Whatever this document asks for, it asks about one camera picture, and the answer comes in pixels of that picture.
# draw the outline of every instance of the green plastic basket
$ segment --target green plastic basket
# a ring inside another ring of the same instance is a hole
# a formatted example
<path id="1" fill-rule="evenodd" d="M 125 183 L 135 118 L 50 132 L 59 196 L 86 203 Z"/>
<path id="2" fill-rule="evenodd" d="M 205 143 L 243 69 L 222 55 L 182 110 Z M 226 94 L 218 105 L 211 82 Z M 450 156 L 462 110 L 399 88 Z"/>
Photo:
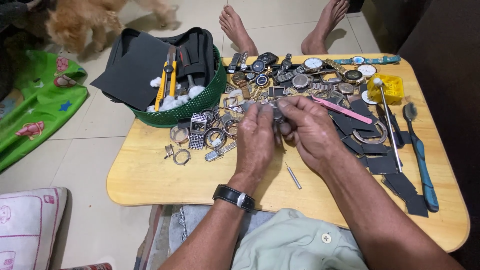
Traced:
<path id="1" fill-rule="evenodd" d="M 147 125 L 167 128 L 177 125 L 177 119 L 191 117 L 194 113 L 200 112 L 203 109 L 211 108 L 220 101 L 220 95 L 225 91 L 227 84 L 227 73 L 221 65 L 220 52 L 214 45 L 215 66 L 218 67 L 215 71 L 215 76 L 207 87 L 196 97 L 189 100 L 176 108 L 158 111 L 146 112 L 130 108 L 140 121 Z"/>

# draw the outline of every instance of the yellow utility knife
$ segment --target yellow utility knife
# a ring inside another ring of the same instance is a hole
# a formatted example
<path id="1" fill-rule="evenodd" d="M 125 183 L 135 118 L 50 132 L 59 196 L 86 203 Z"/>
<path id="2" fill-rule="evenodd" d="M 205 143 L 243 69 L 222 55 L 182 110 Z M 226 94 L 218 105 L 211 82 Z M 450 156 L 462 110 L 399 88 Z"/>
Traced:
<path id="1" fill-rule="evenodd" d="M 162 80 L 155 99 L 155 111 L 162 106 L 165 95 L 175 96 L 177 61 L 175 61 L 177 49 L 170 45 L 168 49 L 167 61 L 163 65 Z"/>

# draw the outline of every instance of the white pillow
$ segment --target white pillow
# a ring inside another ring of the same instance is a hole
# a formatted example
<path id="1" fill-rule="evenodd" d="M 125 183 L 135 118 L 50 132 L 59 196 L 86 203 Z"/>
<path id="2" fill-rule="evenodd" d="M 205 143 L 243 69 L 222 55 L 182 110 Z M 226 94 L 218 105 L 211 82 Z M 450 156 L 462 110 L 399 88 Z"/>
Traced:
<path id="1" fill-rule="evenodd" d="M 46 270 L 67 189 L 41 188 L 0 195 L 0 270 Z"/>

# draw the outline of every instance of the dog fur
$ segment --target dog fur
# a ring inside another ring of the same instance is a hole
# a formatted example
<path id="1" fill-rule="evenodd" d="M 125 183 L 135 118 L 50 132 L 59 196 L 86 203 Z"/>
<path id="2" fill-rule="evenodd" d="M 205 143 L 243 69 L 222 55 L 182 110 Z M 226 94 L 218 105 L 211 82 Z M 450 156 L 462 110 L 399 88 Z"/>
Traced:
<path id="1" fill-rule="evenodd" d="M 164 3 L 165 0 L 135 1 L 141 8 L 152 11 L 160 26 L 174 23 L 174 10 Z M 55 43 L 80 53 L 91 28 L 95 51 L 102 51 L 107 42 L 105 27 L 111 28 L 117 35 L 125 28 L 117 13 L 126 3 L 127 0 L 58 0 L 56 10 L 48 12 L 47 32 Z"/>

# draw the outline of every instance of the blue toothbrush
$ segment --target blue toothbrush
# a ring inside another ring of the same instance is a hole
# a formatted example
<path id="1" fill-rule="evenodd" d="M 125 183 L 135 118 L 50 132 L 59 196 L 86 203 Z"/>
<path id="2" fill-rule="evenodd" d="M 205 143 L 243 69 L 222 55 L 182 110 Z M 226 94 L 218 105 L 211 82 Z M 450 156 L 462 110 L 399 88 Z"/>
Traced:
<path id="1" fill-rule="evenodd" d="M 413 149 L 417 155 L 417 161 L 419 164 L 420 178 L 423 188 L 423 197 L 425 198 L 425 203 L 430 212 L 438 212 L 438 200 L 435 190 L 433 189 L 432 181 L 428 175 L 427 163 L 425 163 L 425 147 L 423 142 L 415 135 L 412 127 L 412 120 L 417 117 L 417 108 L 413 102 L 409 102 L 407 105 L 403 106 L 403 118 L 407 120 L 408 132 L 412 138 Z"/>

